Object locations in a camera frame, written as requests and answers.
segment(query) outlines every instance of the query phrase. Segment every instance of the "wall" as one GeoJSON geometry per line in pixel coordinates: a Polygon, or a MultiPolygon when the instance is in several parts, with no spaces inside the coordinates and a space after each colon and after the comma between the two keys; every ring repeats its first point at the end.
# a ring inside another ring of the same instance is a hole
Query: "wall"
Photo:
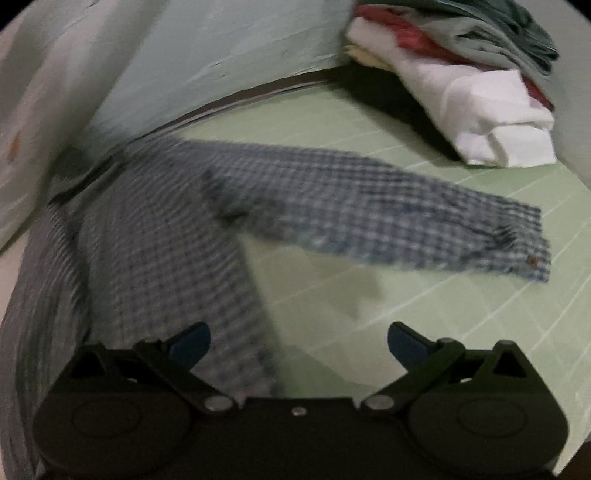
{"type": "Polygon", "coordinates": [[[353,0],[171,0],[79,146],[92,157],[213,100],[335,66],[353,0]]]}
{"type": "Polygon", "coordinates": [[[564,0],[519,0],[560,50],[554,80],[563,93],[556,105],[557,154],[591,187],[591,24],[564,0]]]}

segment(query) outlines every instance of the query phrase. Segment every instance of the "white folded shirt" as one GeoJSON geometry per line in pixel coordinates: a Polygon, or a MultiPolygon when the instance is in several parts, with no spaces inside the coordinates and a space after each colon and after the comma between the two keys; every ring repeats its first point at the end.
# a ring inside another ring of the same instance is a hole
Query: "white folded shirt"
{"type": "Polygon", "coordinates": [[[531,98],[517,70],[481,70],[398,47],[395,34],[355,18],[347,38],[387,61],[468,165],[556,162],[554,116],[531,98]]]}

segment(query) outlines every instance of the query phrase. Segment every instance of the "gray folded clothing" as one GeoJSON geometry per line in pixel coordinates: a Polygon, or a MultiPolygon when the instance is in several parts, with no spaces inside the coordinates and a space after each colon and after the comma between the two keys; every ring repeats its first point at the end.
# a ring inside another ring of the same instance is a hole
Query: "gray folded clothing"
{"type": "Polygon", "coordinates": [[[477,63],[516,69],[532,80],[552,103],[557,92],[551,77],[507,37],[488,23],[469,17],[408,11],[404,18],[418,26],[442,47],[477,63]]]}
{"type": "Polygon", "coordinates": [[[548,32],[532,18],[527,9],[513,0],[361,0],[360,4],[385,4],[418,8],[430,12],[458,15],[487,23],[493,30],[503,33],[540,72],[549,75],[552,62],[558,59],[558,50],[548,32]]]}

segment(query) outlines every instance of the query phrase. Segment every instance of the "pile of clothes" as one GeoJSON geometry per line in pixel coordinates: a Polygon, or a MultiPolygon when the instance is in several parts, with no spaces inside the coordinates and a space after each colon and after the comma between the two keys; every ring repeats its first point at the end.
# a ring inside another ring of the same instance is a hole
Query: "pile of clothes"
{"type": "Polygon", "coordinates": [[[556,162],[551,72],[558,51],[525,8],[512,0],[391,2],[355,8],[346,32],[350,58],[402,84],[466,163],[556,162]]]}

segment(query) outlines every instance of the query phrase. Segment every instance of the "red clothing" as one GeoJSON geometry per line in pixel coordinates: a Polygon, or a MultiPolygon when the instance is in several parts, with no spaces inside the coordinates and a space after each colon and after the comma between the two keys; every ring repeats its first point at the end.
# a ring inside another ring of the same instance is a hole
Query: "red clothing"
{"type": "MultiPolygon", "coordinates": [[[[478,66],[478,64],[473,61],[465,59],[464,57],[442,47],[416,25],[391,10],[363,5],[355,8],[355,16],[363,17],[370,22],[388,27],[394,33],[400,48],[413,51],[419,55],[432,59],[478,66]]],[[[524,77],[523,75],[522,78],[530,97],[538,100],[546,108],[554,110],[554,105],[552,105],[552,103],[544,96],[537,85],[531,79],[524,77]]]]}

